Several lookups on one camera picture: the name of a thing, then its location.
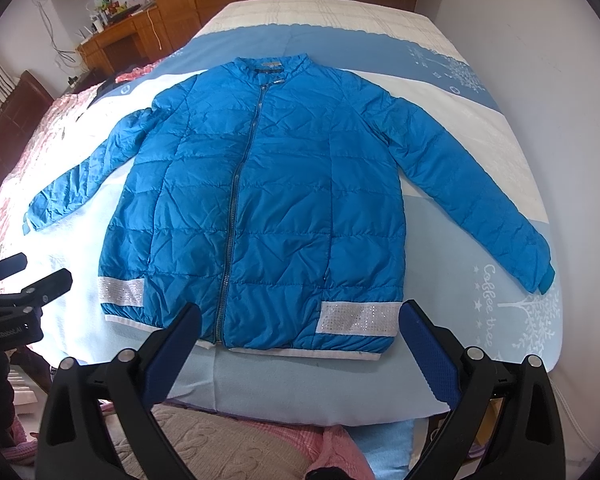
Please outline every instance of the blue jacket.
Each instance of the blue jacket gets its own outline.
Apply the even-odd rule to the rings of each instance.
[[[526,290],[554,277],[544,238],[430,115],[306,55],[238,58],[161,92],[33,199],[32,227],[133,156],[100,257],[111,319],[165,327],[192,301],[210,343],[377,358],[403,299],[398,168]]]

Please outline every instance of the metal screw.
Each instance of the metal screw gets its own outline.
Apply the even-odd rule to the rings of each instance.
[[[60,367],[62,370],[68,370],[73,365],[75,365],[75,359],[73,357],[65,357],[62,359],[62,361],[60,361]]]
[[[136,357],[136,351],[132,348],[125,348],[118,353],[118,361],[122,361],[123,363],[128,363]]]
[[[466,354],[473,359],[474,361],[479,361],[484,357],[484,352],[480,350],[477,346],[472,346],[466,351]]]
[[[529,361],[529,364],[532,365],[533,368],[539,368],[542,366],[542,359],[537,355],[530,355],[526,358],[526,360]]]

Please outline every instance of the wooden headboard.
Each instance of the wooden headboard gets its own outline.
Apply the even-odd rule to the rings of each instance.
[[[20,76],[15,90],[0,108],[0,185],[20,160],[53,98],[29,72]]]

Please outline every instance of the jacket's left sleeve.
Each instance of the jacket's left sleeve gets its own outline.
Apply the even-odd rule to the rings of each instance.
[[[88,158],[40,191],[25,215],[25,234],[29,232],[29,224],[40,231],[76,211],[94,196],[111,173],[138,154],[146,134],[181,104],[196,77],[160,92],[150,108],[122,118]]]
[[[342,84],[408,179],[527,291],[544,294],[555,276],[549,245],[467,150],[419,106],[352,73],[343,72]]]

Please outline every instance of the jacket collar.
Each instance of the jacket collar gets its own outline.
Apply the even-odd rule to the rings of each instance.
[[[312,61],[307,54],[287,57],[262,57],[259,59],[237,57],[227,64],[227,68],[240,79],[252,84],[262,85],[277,82],[281,79],[288,81],[304,72],[311,63]]]

